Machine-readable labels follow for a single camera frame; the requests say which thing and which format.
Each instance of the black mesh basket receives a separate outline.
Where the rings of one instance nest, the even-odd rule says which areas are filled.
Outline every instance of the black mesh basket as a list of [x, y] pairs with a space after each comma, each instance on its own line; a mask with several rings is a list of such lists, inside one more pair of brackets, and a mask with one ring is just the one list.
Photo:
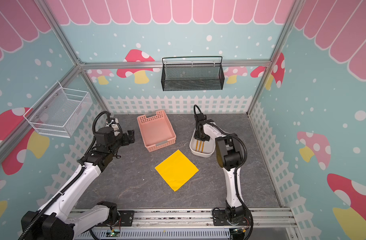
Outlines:
[[222, 59], [221, 56], [162, 58], [163, 91], [222, 90]]

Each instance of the basket handle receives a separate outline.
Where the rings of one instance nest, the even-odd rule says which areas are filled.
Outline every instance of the basket handle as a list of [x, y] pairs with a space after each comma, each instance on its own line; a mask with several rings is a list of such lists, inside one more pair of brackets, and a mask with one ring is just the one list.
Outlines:
[[163, 144], [165, 144], [165, 143], [167, 143], [167, 142], [168, 142], [168, 140], [163, 141], [163, 142], [158, 142], [157, 144], [155, 144], [155, 146], [157, 147], [157, 146], [163, 145]]
[[145, 114], [146, 118], [154, 117], [156, 115], [157, 115], [157, 112], [156, 111]]

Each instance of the white mesh basket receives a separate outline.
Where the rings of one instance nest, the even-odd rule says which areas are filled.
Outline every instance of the white mesh basket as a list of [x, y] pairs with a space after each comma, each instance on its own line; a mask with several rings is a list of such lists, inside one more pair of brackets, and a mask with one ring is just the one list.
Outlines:
[[59, 87], [54, 85], [52, 93], [39, 107], [35, 106], [46, 94], [23, 116], [39, 134], [71, 137], [90, 109], [92, 99], [89, 92], [63, 88], [59, 82], [56, 84]]

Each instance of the pink basket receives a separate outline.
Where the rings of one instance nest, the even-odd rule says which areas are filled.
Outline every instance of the pink basket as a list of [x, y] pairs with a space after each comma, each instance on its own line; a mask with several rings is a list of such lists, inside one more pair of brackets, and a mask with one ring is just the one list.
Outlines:
[[164, 110], [139, 116], [138, 124], [144, 146], [149, 152], [175, 143], [176, 135]]

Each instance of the yellow cloth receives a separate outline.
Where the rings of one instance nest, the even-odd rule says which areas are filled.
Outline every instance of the yellow cloth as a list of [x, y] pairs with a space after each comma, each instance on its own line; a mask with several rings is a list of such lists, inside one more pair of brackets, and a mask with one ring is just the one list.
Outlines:
[[199, 171], [179, 150], [167, 157], [155, 169], [175, 192]]

